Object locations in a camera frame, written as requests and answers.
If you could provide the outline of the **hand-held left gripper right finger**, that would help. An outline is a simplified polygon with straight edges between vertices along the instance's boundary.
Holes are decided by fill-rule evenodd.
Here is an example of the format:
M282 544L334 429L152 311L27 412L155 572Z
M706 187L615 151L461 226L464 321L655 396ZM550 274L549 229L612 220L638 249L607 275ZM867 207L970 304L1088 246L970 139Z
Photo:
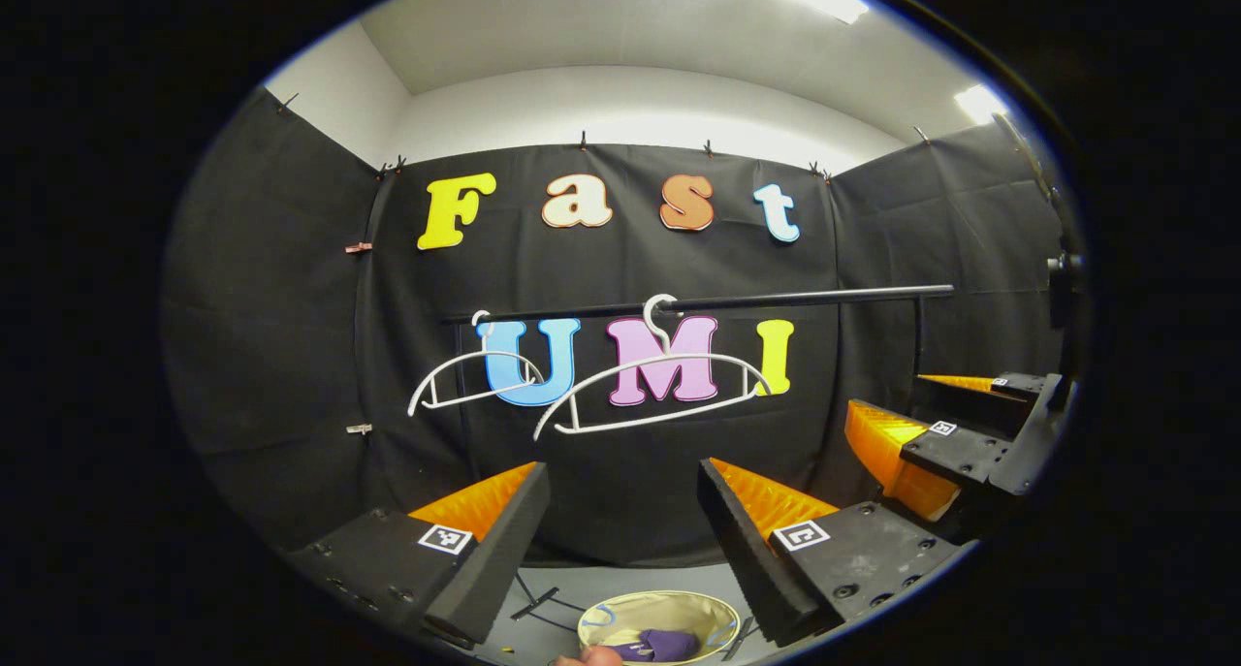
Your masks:
M882 504L835 508L714 458L699 463L697 501L777 647L864 623L970 554Z

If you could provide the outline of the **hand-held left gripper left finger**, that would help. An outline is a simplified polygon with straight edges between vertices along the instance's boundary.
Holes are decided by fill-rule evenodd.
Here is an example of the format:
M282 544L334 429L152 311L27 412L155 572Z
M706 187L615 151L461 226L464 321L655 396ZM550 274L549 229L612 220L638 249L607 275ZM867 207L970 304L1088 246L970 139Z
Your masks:
M400 636L474 647L491 634L550 495L546 464L525 463L414 511L364 512L285 559Z

